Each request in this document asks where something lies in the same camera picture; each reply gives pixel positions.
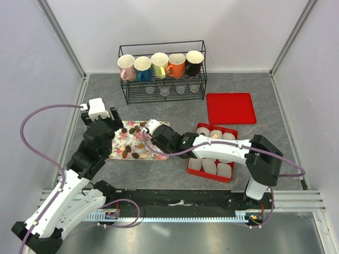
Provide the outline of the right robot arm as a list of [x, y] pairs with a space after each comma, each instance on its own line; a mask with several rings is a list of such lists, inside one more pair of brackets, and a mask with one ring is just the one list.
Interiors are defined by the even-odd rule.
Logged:
[[180, 158], [227, 160], [244, 165], [249, 170], [249, 180], [243, 203], [248, 208], [257, 207], [268, 187], [277, 185], [283, 153], [262, 135], [247, 140], [223, 140], [187, 132], [183, 135], [171, 127], [150, 120], [145, 125], [151, 143], [166, 156]]

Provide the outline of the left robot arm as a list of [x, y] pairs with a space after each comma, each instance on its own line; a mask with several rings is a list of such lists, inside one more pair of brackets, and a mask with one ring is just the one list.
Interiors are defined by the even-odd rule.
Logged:
[[82, 200], [69, 207], [74, 197], [94, 178], [112, 152], [115, 132], [123, 123], [115, 107], [78, 106], [87, 126], [83, 141], [73, 153], [66, 168], [34, 149], [33, 152], [54, 164], [61, 173], [61, 180], [43, 204], [26, 221], [18, 221], [12, 232], [34, 253], [56, 253], [69, 232], [89, 213], [103, 206], [111, 208], [116, 195], [98, 183]]

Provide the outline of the red chocolate box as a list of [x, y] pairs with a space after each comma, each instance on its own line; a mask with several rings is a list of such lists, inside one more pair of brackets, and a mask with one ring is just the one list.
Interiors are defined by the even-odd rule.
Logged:
[[[236, 140], [238, 131], [207, 123], [198, 123], [196, 133], [206, 131], [206, 136], [219, 135], [219, 139]], [[229, 160], [219, 159], [189, 159], [186, 172], [191, 175], [212, 179], [218, 182], [228, 183], [232, 180], [235, 163]]]

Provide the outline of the floral serving tray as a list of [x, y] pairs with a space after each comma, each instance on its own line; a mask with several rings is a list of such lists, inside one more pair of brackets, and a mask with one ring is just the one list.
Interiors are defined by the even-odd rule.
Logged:
[[[142, 129], [146, 123], [147, 121], [123, 121], [123, 128], [115, 133], [112, 140], [112, 152], [109, 158], [112, 160], [167, 160], [169, 156], [155, 153], [145, 146], [142, 139]], [[126, 146], [131, 146], [131, 152], [126, 151]], [[139, 154], [139, 158], [133, 158], [133, 153]], [[146, 159], [140, 157], [142, 153], [147, 154]]]

